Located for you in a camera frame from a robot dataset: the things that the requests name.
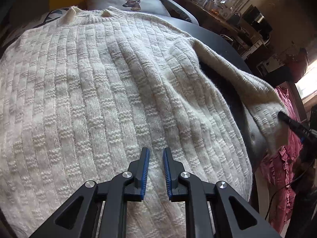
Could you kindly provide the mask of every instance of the pink blanket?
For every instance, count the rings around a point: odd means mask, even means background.
[[[286,88],[277,87],[275,91],[288,109],[290,118],[298,121],[291,101],[289,100],[288,90]],[[294,175],[292,171],[293,162],[296,161],[301,148],[302,144],[299,138],[292,131],[289,131],[288,145],[281,147],[276,155],[272,157],[266,156],[261,162],[260,169],[262,175],[270,184],[274,185],[276,189],[280,189],[292,181]],[[284,224],[291,218],[295,192],[290,186],[287,186],[279,191],[275,197],[277,203],[276,207],[270,212],[269,222],[273,228],[280,233]]]

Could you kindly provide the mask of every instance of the deer print pillow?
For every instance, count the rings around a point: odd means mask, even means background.
[[[88,11],[104,10],[113,6],[123,11],[146,12],[170,17],[160,0],[87,0],[86,5]]]

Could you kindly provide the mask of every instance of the white knit sweater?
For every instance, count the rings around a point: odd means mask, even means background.
[[[201,72],[225,77],[271,152],[287,142],[272,87],[155,16],[73,7],[26,31],[0,61],[0,207],[28,235],[85,181],[151,151],[145,201],[129,203],[127,237],[185,237],[183,203],[166,194],[162,151],[245,199],[251,165],[228,105]]]

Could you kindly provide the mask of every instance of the patterned cushion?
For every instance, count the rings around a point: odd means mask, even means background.
[[[14,29],[8,29],[5,33],[6,37],[4,38],[4,42],[0,44],[0,47],[4,47],[10,42],[13,42],[15,39],[17,39],[19,36],[23,34],[24,31],[29,30],[31,28],[37,28],[39,26],[45,25],[48,22],[51,22],[53,20],[56,20],[66,14],[69,8],[61,8],[57,10],[53,10],[47,13],[44,13],[43,15],[35,18],[33,21],[22,24],[18,28]]]
[[[88,11],[104,10],[109,6],[123,11],[146,12],[170,17],[160,0],[87,0]]]

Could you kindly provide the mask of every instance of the window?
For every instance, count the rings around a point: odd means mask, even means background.
[[[306,74],[296,83],[296,87],[301,99],[317,91],[317,60],[308,66]]]

